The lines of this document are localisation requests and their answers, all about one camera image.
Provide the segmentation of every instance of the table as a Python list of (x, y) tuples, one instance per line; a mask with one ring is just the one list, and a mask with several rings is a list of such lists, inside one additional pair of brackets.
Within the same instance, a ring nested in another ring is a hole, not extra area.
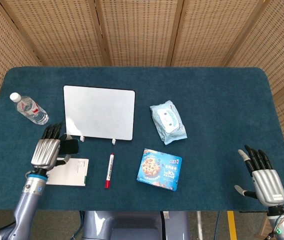
[[(263, 149), (284, 186), (284, 138), (265, 73), (225, 67), (18, 67), (0, 90), (0, 209), (14, 209), (32, 169), (43, 130), (15, 111), (12, 92), (30, 96), (64, 121), (63, 86), (134, 90), (133, 140), (86, 138), (74, 158), (89, 158), (86, 187), (47, 185), (40, 209), (104, 211), (260, 211), (257, 200), (234, 185), (253, 190), (238, 149)], [(188, 138), (167, 146), (160, 140), (150, 106), (171, 100)], [(177, 191), (137, 182), (144, 148), (183, 158)], [(110, 153), (110, 189), (105, 179)]]

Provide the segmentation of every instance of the blue package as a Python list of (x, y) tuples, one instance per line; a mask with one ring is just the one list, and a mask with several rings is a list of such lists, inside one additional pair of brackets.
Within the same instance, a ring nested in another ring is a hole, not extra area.
[(136, 180), (176, 191), (181, 163), (179, 156), (145, 148)]
[(173, 102), (167, 101), (157, 106), (150, 106), (150, 108), (157, 132), (165, 145), (188, 138), (186, 129)]

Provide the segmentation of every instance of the marker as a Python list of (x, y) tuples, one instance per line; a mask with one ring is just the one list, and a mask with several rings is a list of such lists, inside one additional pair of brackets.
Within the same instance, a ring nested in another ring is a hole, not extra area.
[(106, 181), (105, 181), (105, 188), (106, 189), (108, 189), (110, 187), (113, 159), (114, 159), (114, 154), (111, 153), (110, 160), (108, 161), (107, 175), (106, 175)]

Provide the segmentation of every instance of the water bottle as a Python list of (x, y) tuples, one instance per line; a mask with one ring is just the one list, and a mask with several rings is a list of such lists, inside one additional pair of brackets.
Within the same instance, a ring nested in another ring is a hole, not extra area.
[(49, 116), (32, 98), (21, 96), (17, 92), (10, 95), (10, 99), (15, 103), (16, 110), (33, 123), (44, 125), (48, 122)]

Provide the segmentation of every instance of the cookie box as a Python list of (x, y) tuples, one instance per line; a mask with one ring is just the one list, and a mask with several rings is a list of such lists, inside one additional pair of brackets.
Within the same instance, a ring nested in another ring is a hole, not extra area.
[(179, 156), (145, 148), (136, 180), (176, 191), (181, 163)]

